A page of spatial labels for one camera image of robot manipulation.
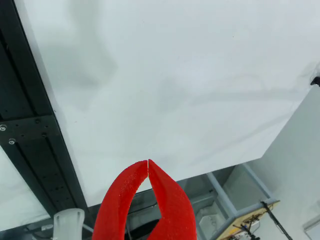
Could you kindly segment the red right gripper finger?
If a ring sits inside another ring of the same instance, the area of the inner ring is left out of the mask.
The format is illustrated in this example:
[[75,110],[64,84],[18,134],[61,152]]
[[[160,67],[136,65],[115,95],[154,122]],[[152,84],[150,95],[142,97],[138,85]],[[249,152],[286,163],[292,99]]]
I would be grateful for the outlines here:
[[148,239],[196,240],[195,214],[184,190],[151,159],[148,177],[161,214]]

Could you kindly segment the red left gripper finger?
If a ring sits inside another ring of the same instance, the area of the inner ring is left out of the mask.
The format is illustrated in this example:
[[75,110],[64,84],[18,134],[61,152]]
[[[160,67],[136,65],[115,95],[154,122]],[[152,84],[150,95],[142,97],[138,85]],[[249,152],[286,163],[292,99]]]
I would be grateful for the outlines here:
[[148,177],[148,162],[124,169],[109,187],[97,214],[93,240],[123,240],[128,212],[138,188]]

